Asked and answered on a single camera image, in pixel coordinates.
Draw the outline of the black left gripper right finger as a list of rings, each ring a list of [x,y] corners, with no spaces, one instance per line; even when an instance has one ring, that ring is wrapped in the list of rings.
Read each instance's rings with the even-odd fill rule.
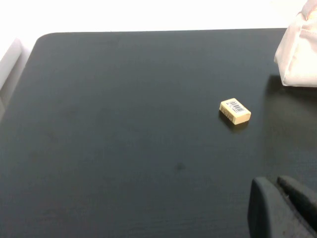
[[[317,231],[317,193],[290,176],[279,176],[277,184],[310,228]]]

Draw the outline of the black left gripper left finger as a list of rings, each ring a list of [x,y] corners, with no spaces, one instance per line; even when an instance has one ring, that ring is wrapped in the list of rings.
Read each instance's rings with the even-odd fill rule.
[[[248,227],[252,238],[315,238],[315,232],[276,182],[265,177],[252,180]]]

